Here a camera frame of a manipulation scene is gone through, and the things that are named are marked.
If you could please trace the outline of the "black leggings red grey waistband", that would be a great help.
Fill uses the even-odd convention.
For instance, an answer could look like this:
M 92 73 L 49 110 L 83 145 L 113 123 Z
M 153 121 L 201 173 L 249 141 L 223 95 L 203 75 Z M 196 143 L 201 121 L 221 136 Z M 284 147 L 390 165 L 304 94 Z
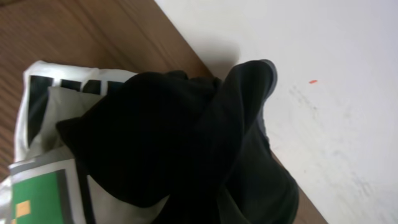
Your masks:
M 262 115 L 276 82 L 269 60 L 224 80 L 140 73 L 57 131 L 112 196 L 144 208 L 166 199 L 156 223 L 292 223 L 298 186 Z

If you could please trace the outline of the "white printed folded t-shirt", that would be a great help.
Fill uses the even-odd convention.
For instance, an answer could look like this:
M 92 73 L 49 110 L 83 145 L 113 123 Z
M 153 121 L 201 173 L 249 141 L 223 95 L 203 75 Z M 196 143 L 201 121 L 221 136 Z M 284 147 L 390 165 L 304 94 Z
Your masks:
M 133 76 L 38 61 L 23 74 L 15 159 L 1 184 L 2 223 L 151 223 L 167 202 L 137 207 L 109 194 L 64 145 L 56 125 L 87 112 Z

